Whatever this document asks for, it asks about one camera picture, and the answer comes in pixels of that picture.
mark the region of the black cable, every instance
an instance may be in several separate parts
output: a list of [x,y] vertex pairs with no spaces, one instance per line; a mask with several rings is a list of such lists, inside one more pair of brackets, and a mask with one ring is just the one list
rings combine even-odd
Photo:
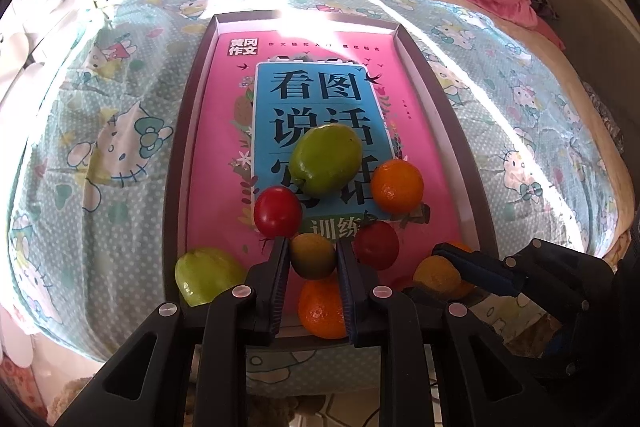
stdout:
[[364,423],[362,424],[362,427],[367,427],[367,424],[373,419],[373,417],[375,415],[377,415],[380,412],[380,407],[378,407],[374,412],[372,412],[369,417],[364,420]]

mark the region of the cherry tomato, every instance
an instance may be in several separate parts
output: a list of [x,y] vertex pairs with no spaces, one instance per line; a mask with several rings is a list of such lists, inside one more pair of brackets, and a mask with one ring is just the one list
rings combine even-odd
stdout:
[[385,221],[374,221],[361,227],[353,241],[358,261],[376,270],[386,270],[398,258],[400,242],[396,230]]
[[287,187],[265,188],[254,204],[255,227],[268,239],[293,237],[302,223],[302,207]]

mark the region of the metal screw head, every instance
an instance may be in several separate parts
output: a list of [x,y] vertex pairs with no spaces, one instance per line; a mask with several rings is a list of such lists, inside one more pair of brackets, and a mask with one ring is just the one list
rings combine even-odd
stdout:
[[378,299],[388,299],[394,291],[389,286],[376,286],[372,291]]
[[449,305],[449,313],[454,317],[464,317],[466,315],[466,306],[459,302],[453,302]]
[[251,291],[252,291],[251,288],[246,284],[240,284],[235,288],[233,288],[231,293],[233,294],[234,297],[242,299],[244,297],[248,297],[249,295],[251,295]]
[[176,306],[172,302],[165,302],[158,308],[158,313],[162,315],[162,317],[171,317],[175,312],[178,311],[178,306]]

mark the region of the polka dot fabric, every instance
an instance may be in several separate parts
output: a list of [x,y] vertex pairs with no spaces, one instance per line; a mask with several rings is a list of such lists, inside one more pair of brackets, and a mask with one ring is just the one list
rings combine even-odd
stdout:
[[[596,255],[608,250],[617,212],[588,130],[553,74],[483,15],[431,0],[124,0],[82,20],[15,180],[8,218],[15,290],[51,338],[103,360],[162,302],[162,206],[185,81],[213,14],[261,9],[404,23],[468,139],[501,256],[533,237]],[[477,312],[505,337],[540,313],[514,299],[484,307]],[[264,393],[296,375],[306,379],[305,393],[336,391],[302,371],[329,367],[331,352],[308,362],[290,353],[265,358],[261,369],[248,363],[248,378]],[[335,367],[353,365],[357,354],[336,351]],[[350,375],[335,375],[340,389],[358,387]],[[295,379],[286,386],[269,389],[300,389]]]

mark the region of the orange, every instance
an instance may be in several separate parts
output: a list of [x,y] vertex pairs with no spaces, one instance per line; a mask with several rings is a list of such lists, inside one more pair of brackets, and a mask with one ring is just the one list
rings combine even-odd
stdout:
[[306,281],[298,301],[298,318],[309,333],[321,339],[343,339],[344,314],[336,274]]
[[371,177],[373,200],[389,214],[407,214],[422,201],[424,182],[420,171],[404,160],[384,162]]
[[[457,241],[449,241],[449,244],[453,245],[454,247],[458,247],[460,248],[460,250],[464,250],[465,252],[473,252],[467,245],[464,245],[463,243],[458,243]],[[470,282],[463,280],[460,282],[460,286],[458,286],[458,288],[450,293],[449,298],[454,300],[462,299],[463,297],[469,295],[469,293],[471,293],[471,290],[473,290],[475,287],[476,286],[471,284]]]

